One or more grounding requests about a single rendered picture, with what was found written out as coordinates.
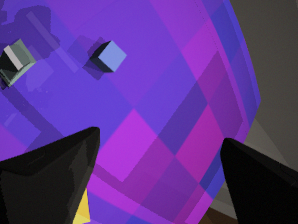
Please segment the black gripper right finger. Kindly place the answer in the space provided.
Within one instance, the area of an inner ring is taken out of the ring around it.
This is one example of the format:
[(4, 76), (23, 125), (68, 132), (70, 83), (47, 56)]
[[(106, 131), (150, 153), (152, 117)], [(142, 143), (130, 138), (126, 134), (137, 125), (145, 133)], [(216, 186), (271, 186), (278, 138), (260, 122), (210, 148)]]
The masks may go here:
[(239, 224), (298, 224), (298, 172), (225, 137), (223, 175)]

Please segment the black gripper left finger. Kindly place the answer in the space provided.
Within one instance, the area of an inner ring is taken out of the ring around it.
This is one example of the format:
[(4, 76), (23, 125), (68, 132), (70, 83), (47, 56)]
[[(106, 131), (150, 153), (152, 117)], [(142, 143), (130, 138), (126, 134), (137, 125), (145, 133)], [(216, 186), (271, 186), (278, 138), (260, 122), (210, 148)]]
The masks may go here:
[(0, 161), (0, 224), (73, 224), (100, 148), (89, 127)]

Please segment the small blue cube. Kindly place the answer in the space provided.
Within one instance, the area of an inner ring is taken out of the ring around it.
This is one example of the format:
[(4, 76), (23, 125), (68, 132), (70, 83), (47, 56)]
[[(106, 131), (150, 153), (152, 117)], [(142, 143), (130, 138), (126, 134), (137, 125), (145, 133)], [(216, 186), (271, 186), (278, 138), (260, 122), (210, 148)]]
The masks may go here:
[(116, 71), (118, 65), (125, 59), (126, 53), (114, 44), (112, 40), (102, 43), (97, 51), (90, 57), (90, 61), (96, 64), (104, 73), (112, 73)]

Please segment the yellow bar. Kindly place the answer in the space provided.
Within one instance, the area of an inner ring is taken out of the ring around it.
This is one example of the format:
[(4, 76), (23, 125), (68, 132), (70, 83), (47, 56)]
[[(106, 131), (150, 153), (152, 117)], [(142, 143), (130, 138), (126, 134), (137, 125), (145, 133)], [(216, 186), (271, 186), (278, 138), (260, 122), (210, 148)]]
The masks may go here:
[(76, 216), (74, 216), (73, 224), (85, 224), (85, 222), (90, 221), (89, 217), (89, 206), (88, 206), (88, 196), (85, 193), (82, 194), (81, 204), (78, 205)]

